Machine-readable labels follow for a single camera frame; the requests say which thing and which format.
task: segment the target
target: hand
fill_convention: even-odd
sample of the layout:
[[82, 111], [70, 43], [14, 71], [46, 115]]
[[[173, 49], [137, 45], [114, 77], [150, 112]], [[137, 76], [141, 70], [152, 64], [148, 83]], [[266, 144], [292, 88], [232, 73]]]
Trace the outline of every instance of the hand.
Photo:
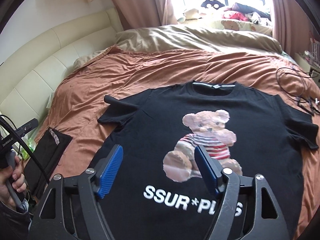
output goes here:
[[24, 183], [24, 175], [22, 174], [22, 166], [18, 156], [15, 157], [16, 167], [14, 171], [9, 166], [5, 169], [0, 169], [0, 201], [12, 210], [16, 210], [16, 204], [11, 198], [8, 188], [5, 184], [6, 180], [12, 176], [15, 182], [12, 183], [12, 187], [17, 192], [24, 192], [27, 185]]

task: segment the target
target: black cable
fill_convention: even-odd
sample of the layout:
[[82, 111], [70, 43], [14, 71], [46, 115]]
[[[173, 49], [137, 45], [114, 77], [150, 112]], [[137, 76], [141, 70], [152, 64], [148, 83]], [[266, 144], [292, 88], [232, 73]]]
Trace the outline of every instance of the black cable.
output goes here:
[[[17, 129], [17, 127], [16, 127], [16, 125], [14, 124], [14, 122], [13, 122], [8, 116], [6, 116], [5, 114], [0, 114], [0, 116], [5, 117], [6, 119], [8, 119], [8, 120], [13, 124], [14, 128]], [[19, 144], [18, 155], [19, 155], [19, 153], [20, 153], [20, 148], [21, 148], [21, 144]]]
[[[291, 71], [295, 71], [296, 73], [292, 73], [292, 72], [291, 72], [291, 73], [289, 73], [289, 72], [282, 72], [282, 73], [279, 74], [279, 71], [282, 70], [282, 69], [289, 69], [289, 70], [291, 70]], [[303, 98], [303, 96], [302, 96], [302, 95], [304, 94], [304, 92], [308, 89], [308, 85], [307, 85], [307, 83], [306, 83], [306, 81], [305, 81], [305, 78], [314, 78], [314, 77], [311, 77], [311, 76], [309, 76], [309, 77], [303, 77], [303, 76], [300, 75], [300, 73], [304, 73], [304, 74], [307, 74], [307, 75], [308, 75], [308, 74], [311, 74], [312, 72], [306, 72], [306, 73], [305, 73], [305, 72], [303, 72], [303, 71], [298, 71], [298, 70], [295, 69], [295, 67], [292, 67], [292, 68], [281, 67], [281, 68], [278, 68], [278, 69], [276, 70], [276, 80], [277, 80], [278, 86], [280, 87], [281, 91], [283, 91], [288, 98], [290, 98], [291, 100], [293, 100], [293, 101], [295, 101], [295, 102], [297, 102], [297, 103], [304, 104], [304, 103], [307, 103], [307, 102], [309, 101], [309, 99], [307, 100], [307, 99]], [[280, 79], [281, 79], [281, 77], [284, 76], [284, 75], [292, 75], [292, 76], [299, 77], [299, 78], [301, 79], [301, 82], [302, 82], [302, 84], [303, 84], [303, 90], [302, 90], [302, 92], [301, 92], [299, 95], [293, 95], [292, 93], [286, 91], [286, 90], [282, 87], [282, 85], [280, 84]], [[302, 99], [304, 99], [305, 101], [304, 101], [304, 102], [301, 102], [300, 100], [296, 100], [296, 99], [294, 99], [294, 98], [302, 98]]]
[[38, 166], [38, 168], [40, 169], [40, 171], [42, 172], [46, 182], [49, 184], [50, 180], [49, 177], [47, 176], [47, 174], [45, 173], [44, 168], [42, 167], [42, 165], [39, 163], [39, 161], [37, 160], [37, 158], [33, 155], [33, 152], [30, 150], [30, 148], [28, 147], [28, 145], [24, 142], [24, 140], [22, 140], [22, 138], [16, 133], [16, 131], [7, 123], [7, 121], [5, 119], [3, 119], [3, 117], [0, 116], [0, 125], [7, 130], [7, 132], [9, 132], [12, 136], [15, 137], [15, 139], [21, 144], [21, 146], [25, 149], [25, 151], [29, 154], [30, 158], [33, 159], [33, 161], [35, 162], [35, 164]]

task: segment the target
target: headboard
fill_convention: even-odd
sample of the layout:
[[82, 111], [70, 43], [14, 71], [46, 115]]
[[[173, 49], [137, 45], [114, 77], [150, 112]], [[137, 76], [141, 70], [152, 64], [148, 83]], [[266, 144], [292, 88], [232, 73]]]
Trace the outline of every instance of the headboard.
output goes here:
[[17, 127], [47, 114], [49, 96], [74, 61], [115, 44], [123, 31], [115, 8], [60, 24], [35, 37], [0, 66], [0, 112]]

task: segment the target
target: orange blanket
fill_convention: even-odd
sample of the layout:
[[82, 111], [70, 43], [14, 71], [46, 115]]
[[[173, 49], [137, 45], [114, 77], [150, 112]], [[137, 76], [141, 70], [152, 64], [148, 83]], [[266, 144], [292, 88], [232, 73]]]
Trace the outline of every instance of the orange blanket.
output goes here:
[[[293, 106], [276, 82], [276, 70], [293, 64], [278, 56], [254, 55], [245, 52], [220, 53], [195, 49], [175, 49], [164, 52], [125, 52], [110, 47], [104, 53], [74, 71], [57, 88], [48, 117], [36, 138], [51, 126], [69, 134], [73, 140], [65, 150], [53, 174], [74, 176], [83, 172], [114, 126], [98, 124], [97, 119], [107, 105], [106, 94], [118, 99], [148, 88], [169, 86], [197, 80], [211, 83], [239, 83], [269, 94], [280, 94]], [[320, 90], [312, 80], [306, 80], [307, 95], [320, 98]], [[291, 93], [300, 93], [301, 80], [285, 75], [281, 85]], [[320, 116], [313, 122], [320, 125]], [[302, 149], [304, 195], [296, 237], [311, 220], [320, 204], [319, 152]]]

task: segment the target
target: finger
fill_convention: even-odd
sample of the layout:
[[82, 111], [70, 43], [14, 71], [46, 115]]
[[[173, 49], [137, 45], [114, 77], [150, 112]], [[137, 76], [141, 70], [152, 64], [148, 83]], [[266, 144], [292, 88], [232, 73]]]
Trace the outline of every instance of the finger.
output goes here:
[[23, 183], [21, 187], [17, 188], [17, 192], [25, 192], [26, 189], [27, 189], [27, 185]]
[[0, 170], [0, 185], [4, 185], [5, 181], [10, 178], [12, 175], [12, 167], [6, 167], [5, 169]]
[[13, 171], [13, 174], [12, 174], [12, 178], [14, 180], [18, 179], [20, 176], [21, 176], [21, 173], [22, 173], [22, 165], [20, 164], [20, 160], [19, 162], [17, 163], [16, 161], [16, 168], [15, 170]]
[[24, 175], [21, 174], [20, 178], [18, 178], [14, 183], [12, 183], [12, 187], [14, 189], [20, 188], [24, 183]]

